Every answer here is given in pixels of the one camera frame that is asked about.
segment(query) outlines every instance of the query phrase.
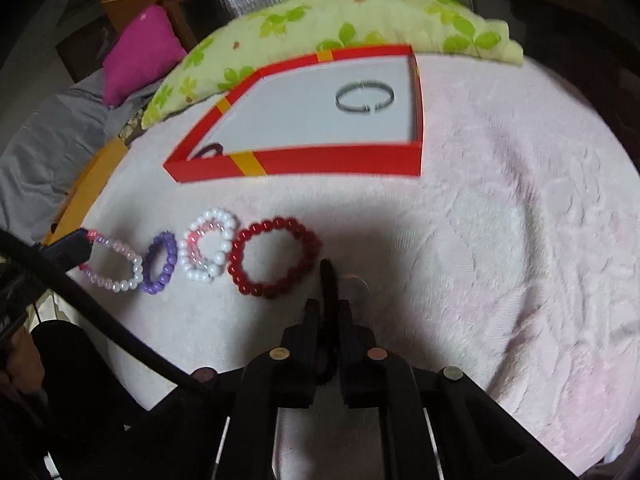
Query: black hose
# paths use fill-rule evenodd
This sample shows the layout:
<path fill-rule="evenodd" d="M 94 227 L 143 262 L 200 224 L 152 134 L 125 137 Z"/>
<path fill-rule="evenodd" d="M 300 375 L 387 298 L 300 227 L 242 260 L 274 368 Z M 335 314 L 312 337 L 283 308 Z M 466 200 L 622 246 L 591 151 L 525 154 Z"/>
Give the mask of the black hose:
<path fill-rule="evenodd" d="M 0 229 L 0 254 L 58 293 L 102 334 L 143 365 L 181 388 L 204 397 L 212 395 L 213 389 L 210 386 L 183 372 L 145 345 L 62 270 L 45 259 L 36 249 L 3 229 Z"/>

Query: pink cushion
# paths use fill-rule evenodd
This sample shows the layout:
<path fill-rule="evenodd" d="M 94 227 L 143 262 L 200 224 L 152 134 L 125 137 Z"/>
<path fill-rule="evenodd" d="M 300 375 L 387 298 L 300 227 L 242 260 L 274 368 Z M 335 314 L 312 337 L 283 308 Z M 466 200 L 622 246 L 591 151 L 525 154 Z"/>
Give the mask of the pink cushion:
<path fill-rule="evenodd" d="M 147 7 L 127 25 L 102 64 L 102 102 L 120 106 L 136 90 L 167 75 L 186 55 L 164 9 Z"/>

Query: floral pillow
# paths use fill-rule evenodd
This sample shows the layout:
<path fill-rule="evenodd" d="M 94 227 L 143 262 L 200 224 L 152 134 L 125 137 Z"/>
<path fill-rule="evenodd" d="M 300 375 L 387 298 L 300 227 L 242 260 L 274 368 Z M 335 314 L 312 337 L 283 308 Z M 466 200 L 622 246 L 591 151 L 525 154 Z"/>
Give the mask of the floral pillow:
<path fill-rule="evenodd" d="M 505 22 L 484 20 L 453 0 L 286 0 L 205 38 L 164 80 L 142 127 L 232 89 L 258 67 L 313 51 L 385 43 L 523 61 Z"/>

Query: hand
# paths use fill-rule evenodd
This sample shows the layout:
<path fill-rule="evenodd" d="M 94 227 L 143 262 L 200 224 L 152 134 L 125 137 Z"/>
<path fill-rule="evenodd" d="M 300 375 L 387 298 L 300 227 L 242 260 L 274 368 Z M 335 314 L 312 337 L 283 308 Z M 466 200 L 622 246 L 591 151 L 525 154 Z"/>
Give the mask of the hand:
<path fill-rule="evenodd" d="M 6 361 L 6 373 L 11 384 L 24 394 L 42 389 L 44 368 L 40 353 L 33 344 L 31 334 L 21 326 L 11 338 L 12 350 Z"/>

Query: white blanket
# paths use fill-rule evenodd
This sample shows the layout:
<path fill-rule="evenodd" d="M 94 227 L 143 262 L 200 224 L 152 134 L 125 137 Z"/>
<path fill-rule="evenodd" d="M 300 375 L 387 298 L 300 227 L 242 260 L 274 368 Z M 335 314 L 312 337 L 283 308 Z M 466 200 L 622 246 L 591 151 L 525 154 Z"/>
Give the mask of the white blanket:
<path fill-rule="evenodd" d="M 176 184 L 162 162 L 207 107 L 137 140 L 84 223 L 144 252 L 219 205 L 244 225 L 295 216 L 322 256 L 370 297 L 356 316 L 414 366 L 460 366 L 576 474 L 633 427 L 640 411 L 640 180 L 597 113 L 568 83 L 523 67 L 418 56 L 425 110 L 420 178 L 268 176 Z M 288 265 L 289 245 L 247 246 L 256 278 Z M 123 262 L 94 251 L 96 270 Z M 157 296 L 89 288 L 125 326 L 190 372 L 241 367 L 276 346 L 318 277 L 282 300 L 238 293 L 180 270 Z M 171 388 L 93 335 L 118 378 L 150 408 Z M 335 384 L 311 411 L 281 410 L 281 478 L 382 478 L 377 418 L 347 412 Z"/>

